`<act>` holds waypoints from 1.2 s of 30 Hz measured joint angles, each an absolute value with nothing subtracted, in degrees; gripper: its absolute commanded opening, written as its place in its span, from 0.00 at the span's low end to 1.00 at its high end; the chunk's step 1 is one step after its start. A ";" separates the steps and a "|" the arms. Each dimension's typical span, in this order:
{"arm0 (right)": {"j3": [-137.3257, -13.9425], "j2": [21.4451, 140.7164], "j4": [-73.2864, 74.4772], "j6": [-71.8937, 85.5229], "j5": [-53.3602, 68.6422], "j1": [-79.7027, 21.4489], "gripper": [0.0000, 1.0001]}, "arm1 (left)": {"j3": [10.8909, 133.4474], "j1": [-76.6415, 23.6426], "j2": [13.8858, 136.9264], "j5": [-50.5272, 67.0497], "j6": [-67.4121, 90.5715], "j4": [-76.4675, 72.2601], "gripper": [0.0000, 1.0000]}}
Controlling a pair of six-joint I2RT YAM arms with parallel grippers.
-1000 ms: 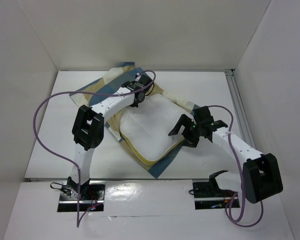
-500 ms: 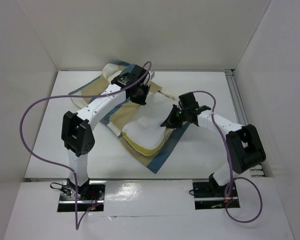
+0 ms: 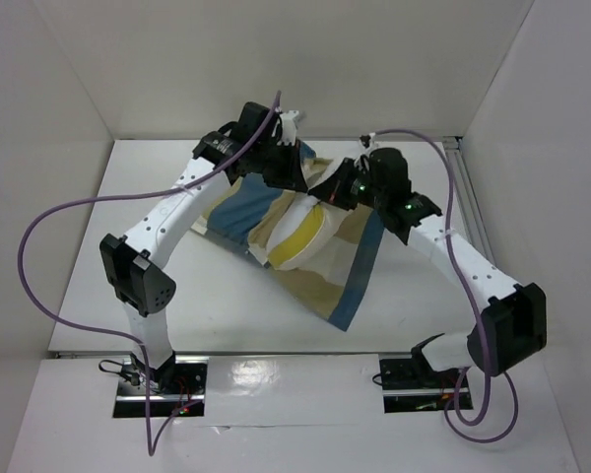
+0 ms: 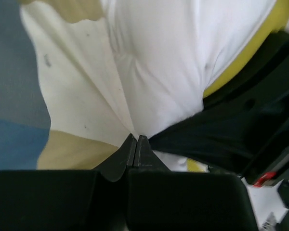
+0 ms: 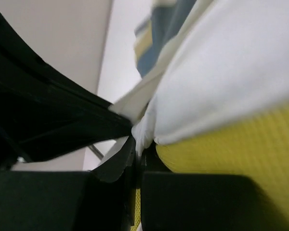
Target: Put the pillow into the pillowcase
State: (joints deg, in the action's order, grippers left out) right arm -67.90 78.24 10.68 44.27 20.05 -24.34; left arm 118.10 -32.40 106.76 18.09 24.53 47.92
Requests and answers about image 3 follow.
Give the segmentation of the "blue beige checked pillowcase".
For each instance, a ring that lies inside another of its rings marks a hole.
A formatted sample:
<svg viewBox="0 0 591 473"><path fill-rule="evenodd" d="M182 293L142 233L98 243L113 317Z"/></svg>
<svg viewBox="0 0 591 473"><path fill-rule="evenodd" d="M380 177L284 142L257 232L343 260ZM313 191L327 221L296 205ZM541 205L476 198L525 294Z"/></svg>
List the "blue beige checked pillowcase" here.
<svg viewBox="0 0 591 473"><path fill-rule="evenodd" d="M192 225L194 233L266 268L316 316L349 329L365 295L384 234L379 216L359 205L332 239L297 269L274 269L266 253L270 233L296 193L268 187L262 177L239 178Z"/></svg>

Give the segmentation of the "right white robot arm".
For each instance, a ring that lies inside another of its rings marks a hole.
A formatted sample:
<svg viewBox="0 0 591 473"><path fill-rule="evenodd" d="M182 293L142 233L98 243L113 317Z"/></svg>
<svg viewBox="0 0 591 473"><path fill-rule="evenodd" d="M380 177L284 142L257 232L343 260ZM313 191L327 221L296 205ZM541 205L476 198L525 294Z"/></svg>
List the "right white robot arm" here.
<svg viewBox="0 0 591 473"><path fill-rule="evenodd" d="M413 191L407 161L396 151L346 158L308 193L343 210L374 210L386 230L466 293L473 330L437 334L416 345L410 374L417 384L434 385L445 371L466 367L497 377L546 346L544 291L504 274L455 232L436 204Z"/></svg>

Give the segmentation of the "white pillow yellow edge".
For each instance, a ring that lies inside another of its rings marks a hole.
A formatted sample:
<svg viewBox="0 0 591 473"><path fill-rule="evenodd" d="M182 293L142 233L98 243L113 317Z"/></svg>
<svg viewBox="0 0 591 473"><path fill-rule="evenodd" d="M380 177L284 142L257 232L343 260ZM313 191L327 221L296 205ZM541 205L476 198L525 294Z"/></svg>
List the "white pillow yellow edge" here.
<svg viewBox="0 0 591 473"><path fill-rule="evenodd" d="M301 267L324 248L351 213L297 192L266 243L270 265L279 271Z"/></svg>

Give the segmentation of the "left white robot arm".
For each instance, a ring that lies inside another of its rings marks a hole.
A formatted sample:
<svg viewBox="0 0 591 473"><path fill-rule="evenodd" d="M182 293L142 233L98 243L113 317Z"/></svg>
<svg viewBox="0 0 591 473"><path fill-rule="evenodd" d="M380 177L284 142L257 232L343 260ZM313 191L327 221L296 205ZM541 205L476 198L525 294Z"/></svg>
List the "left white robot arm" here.
<svg viewBox="0 0 591 473"><path fill-rule="evenodd" d="M219 129L195 147L170 193L123 236L99 244L105 277L124 305L135 342L131 354L141 383L154 393L174 382L176 356L165 308L176 292L168 261L194 224L237 249L269 216L280 197L304 190L304 166L315 153L299 139L265 135L252 141Z"/></svg>

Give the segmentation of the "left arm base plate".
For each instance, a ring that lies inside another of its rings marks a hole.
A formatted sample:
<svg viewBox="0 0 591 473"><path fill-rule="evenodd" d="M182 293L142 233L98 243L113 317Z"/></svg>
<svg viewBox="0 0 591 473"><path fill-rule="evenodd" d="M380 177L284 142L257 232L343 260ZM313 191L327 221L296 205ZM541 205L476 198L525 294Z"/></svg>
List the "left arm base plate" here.
<svg viewBox="0 0 591 473"><path fill-rule="evenodd" d="M207 362L182 362L176 364L172 378L164 387L152 384L150 406L152 418L166 418L175 409L182 418L203 417L207 384ZM119 376L112 417L138 419L145 417L147 384L129 362L114 372Z"/></svg>

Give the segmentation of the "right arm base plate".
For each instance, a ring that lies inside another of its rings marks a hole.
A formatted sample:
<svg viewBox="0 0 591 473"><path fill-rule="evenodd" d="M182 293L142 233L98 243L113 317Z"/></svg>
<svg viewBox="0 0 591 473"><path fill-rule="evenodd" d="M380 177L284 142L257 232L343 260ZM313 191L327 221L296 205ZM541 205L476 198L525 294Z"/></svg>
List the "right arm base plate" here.
<svg viewBox="0 0 591 473"><path fill-rule="evenodd" d="M407 356L380 358L372 382L382 390L386 414L442 411L453 400L460 372L432 372Z"/></svg>

